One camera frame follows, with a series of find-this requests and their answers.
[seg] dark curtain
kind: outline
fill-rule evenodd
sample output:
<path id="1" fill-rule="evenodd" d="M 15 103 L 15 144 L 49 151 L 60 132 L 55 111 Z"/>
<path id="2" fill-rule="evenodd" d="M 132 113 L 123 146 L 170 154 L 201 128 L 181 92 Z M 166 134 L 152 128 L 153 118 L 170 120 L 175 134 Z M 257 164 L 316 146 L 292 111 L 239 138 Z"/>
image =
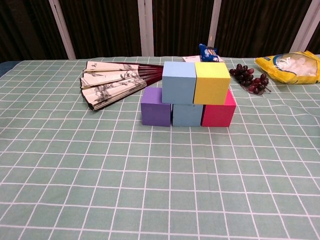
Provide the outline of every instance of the dark curtain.
<path id="1" fill-rule="evenodd" d="M 290 51 L 312 0 L 222 0 L 214 46 L 220 56 Z"/>
<path id="2" fill-rule="evenodd" d="M 306 49 L 313 54 L 320 54 L 320 23 L 318 23 Z"/>
<path id="3" fill-rule="evenodd" d="M 0 62 L 68 58 L 47 0 L 1 0 L 0 33 Z"/>
<path id="4" fill-rule="evenodd" d="M 141 56 L 137 0 L 60 0 L 78 59 Z"/>
<path id="5" fill-rule="evenodd" d="M 213 0 L 154 0 L 154 55 L 199 55 L 199 44 L 208 43 L 213 5 Z"/>

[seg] light blue cube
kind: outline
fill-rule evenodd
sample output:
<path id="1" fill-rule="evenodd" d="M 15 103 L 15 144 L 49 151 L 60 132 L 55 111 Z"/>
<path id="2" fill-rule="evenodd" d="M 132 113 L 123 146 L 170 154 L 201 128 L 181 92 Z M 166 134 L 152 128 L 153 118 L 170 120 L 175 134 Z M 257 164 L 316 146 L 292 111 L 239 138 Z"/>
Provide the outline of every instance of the light blue cube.
<path id="1" fill-rule="evenodd" d="M 162 103 L 194 103 L 196 67 L 193 62 L 166 61 L 162 72 Z"/>
<path id="2" fill-rule="evenodd" d="M 172 126 L 175 127 L 200 127 L 203 105 L 173 105 Z"/>

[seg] purple cube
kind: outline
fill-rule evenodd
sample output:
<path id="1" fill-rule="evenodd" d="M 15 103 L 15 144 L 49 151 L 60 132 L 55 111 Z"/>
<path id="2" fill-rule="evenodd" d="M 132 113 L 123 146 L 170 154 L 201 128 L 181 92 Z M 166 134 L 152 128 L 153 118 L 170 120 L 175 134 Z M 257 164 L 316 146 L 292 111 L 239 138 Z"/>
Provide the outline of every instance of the purple cube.
<path id="1" fill-rule="evenodd" d="M 161 87 L 146 87 L 141 99 L 142 125 L 170 127 L 171 104 L 162 103 Z"/>

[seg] cube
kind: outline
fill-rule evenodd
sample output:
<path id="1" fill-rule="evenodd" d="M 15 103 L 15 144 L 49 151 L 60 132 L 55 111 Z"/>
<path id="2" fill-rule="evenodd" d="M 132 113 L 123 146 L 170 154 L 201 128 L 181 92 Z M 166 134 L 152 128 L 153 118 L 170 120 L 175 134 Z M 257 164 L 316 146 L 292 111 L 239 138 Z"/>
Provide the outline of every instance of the cube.
<path id="1" fill-rule="evenodd" d="M 162 103 L 161 87 L 146 87 L 141 99 L 142 124 L 170 127 L 171 104 Z"/>
<path id="2" fill-rule="evenodd" d="M 194 62 L 166 61 L 162 72 L 162 102 L 193 104 L 196 78 Z"/>
<path id="3" fill-rule="evenodd" d="M 172 126 L 200 127 L 203 105 L 174 104 L 172 110 Z"/>
<path id="4" fill-rule="evenodd" d="M 224 62 L 195 62 L 196 84 L 194 104 L 223 105 L 230 84 Z"/>
<path id="5" fill-rule="evenodd" d="M 203 109 L 203 127 L 229 127 L 236 109 L 236 101 L 228 90 L 223 105 L 205 105 Z"/>

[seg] red cube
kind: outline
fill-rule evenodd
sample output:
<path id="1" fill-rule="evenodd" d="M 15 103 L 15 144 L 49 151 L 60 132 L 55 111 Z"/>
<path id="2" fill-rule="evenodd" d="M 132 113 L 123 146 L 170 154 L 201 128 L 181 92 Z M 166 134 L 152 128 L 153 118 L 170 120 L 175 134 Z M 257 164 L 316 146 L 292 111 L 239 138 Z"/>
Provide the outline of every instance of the red cube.
<path id="1" fill-rule="evenodd" d="M 229 127 L 235 110 L 236 101 L 228 89 L 224 105 L 205 105 L 203 107 L 201 125 L 203 127 Z"/>

